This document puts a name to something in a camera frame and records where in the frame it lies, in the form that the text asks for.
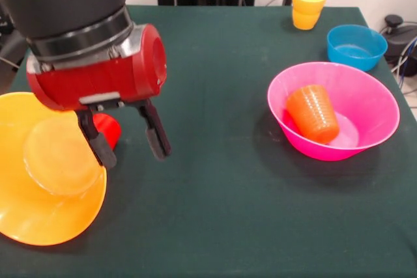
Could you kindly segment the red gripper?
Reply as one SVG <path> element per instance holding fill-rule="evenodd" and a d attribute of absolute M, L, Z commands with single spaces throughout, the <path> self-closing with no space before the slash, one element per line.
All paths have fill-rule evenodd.
<path fill-rule="evenodd" d="M 124 103 L 141 100 L 137 110 L 144 118 L 149 146 L 158 160 L 171 154 L 171 145 L 159 114 L 150 98 L 159 95 L 167 79 L 167 60 L 161 36 L 151 24 L 136 25 L 130 36 L 116 47 L 119 56 L 105 57 L 92 64 L 41 72 L 34 55 L 27 58 L 26 75 L 31 91 L 46 107 L 75 111 L 78 126 L 96 160 L 106 169 L 117 158 L 103 133 L 93 122 L 88 105 L 107 100 Z"/>

